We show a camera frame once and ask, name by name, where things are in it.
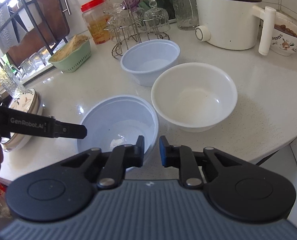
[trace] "drinking glass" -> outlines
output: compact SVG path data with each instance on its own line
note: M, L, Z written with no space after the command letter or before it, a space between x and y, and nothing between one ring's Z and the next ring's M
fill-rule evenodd
M199 25L196 0L173 0L177 27L195 30Z
M51 57L51 54L49 53L49 51L47 50L47 48L44 46L43 48L41 48L37 54L40 56L42 62L44 63L44 65L46 66L48 64L48 60Z
M31 57L29 57L29 60L32 62L36 72L42 70L45 67L41 57L36 52L31 55Z
M143 22L145 10L141 7L137 7L139 2L140 0L125 0L122 2L122 5L124 5L128 10L130 10L129 13L132 14L137 28L139 28L142 31L145 31L145 26Z
M124 9L125 6L121 3L108 4L104 9L105 14L111 15L105 29L109 31L111 40L114 42L124 41L130 37L129 27L131 23Z
M14 65L4 65L0 68L0 84L12 98L17 99L26 89L12 72L12 67L16 68Z
M149 1L151 7L144 13L144 22L148 33L164 33L170 29L167 10L157 7L156 0Z
M24 73L27 77L35 73L34 66L28 58L21 63L20 67L24 70Z

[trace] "white bowl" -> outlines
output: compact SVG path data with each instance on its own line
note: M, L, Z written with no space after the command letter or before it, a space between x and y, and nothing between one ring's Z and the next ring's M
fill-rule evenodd
M79 153L93 147L111 152L122 144L136 144L138 136L143 135L144 161L157 142L159 130L154 108L131 95L111 97L98 103L84 117L82 125L87 128L87 136L77 140Z
M184 63L158 77L151 98L164 119L184 131L202 132L231 114L237 90L223 70L205 63Z
M121 67L137 84L151 87L160 74L176 65L180 51L173 41L144 41L123 55Z
M276 17L275 24L285 25L297 34L297 25L287 19ZM283 56L290 56L297 52L297 37L286 34L274 28L270 49Z

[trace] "jar with red lid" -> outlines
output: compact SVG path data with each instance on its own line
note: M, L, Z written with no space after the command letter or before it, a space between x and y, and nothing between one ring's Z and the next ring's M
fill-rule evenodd
M110 16L104 14L105 0L93 0L81 7L83 19L95 44L102 44L110 39L110 33L105 31Z

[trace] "metal rivet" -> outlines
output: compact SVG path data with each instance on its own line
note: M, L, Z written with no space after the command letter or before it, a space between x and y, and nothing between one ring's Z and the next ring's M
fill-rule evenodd
M111 186L114 183L115 183L115 180L113 180L112 178L104 178L99 181L99 184L101 186Z
M189 178L186 180L186 184L188 186L192 186L192 187L195 187L195 186L198 186L200 184L202 184L202 181L198 178Z

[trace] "knob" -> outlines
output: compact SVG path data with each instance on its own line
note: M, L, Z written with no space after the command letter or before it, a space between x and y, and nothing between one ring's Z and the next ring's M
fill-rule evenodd
M199 41L209 41L210 40L210 31L204 25L197 26L195 28L195 36Z

